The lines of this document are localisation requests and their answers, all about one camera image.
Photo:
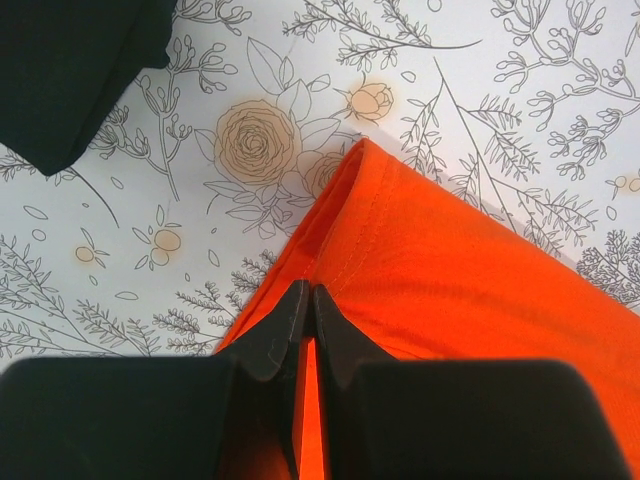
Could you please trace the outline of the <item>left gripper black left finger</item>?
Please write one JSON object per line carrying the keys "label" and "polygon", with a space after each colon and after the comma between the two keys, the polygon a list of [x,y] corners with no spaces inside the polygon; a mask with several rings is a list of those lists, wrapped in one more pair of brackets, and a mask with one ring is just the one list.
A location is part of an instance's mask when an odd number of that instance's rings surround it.
{"label": "left gripper black left finger", "polygon": [[233,367],[215,479],[298,479],[309,283],[293,282],[275,307],[216,356]]}

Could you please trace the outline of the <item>orange t-shirt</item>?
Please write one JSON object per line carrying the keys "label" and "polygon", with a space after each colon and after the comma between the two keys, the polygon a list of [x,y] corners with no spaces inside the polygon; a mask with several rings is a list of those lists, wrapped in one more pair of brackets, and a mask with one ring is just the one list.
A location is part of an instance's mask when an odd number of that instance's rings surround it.
{"label": "orange t-shirt", "polygon": [[576,272],[358,142],[227,333],[257,324],[299,279],[406,360],[552,358],[595,390],[639,467],[639,319]]}

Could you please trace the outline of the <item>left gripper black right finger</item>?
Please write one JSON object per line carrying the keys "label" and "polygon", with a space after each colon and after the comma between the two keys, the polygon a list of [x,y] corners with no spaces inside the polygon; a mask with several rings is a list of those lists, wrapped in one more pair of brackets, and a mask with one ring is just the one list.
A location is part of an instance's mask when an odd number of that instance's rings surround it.
{"label": "left gripper black right finger", "polygon": [[313,290],[318,341],[322,439],[331,479],[357,479],[366,459],[364,424],[354,381],[361,365],[380,359],[380,348],[350,320],[328,288]]}

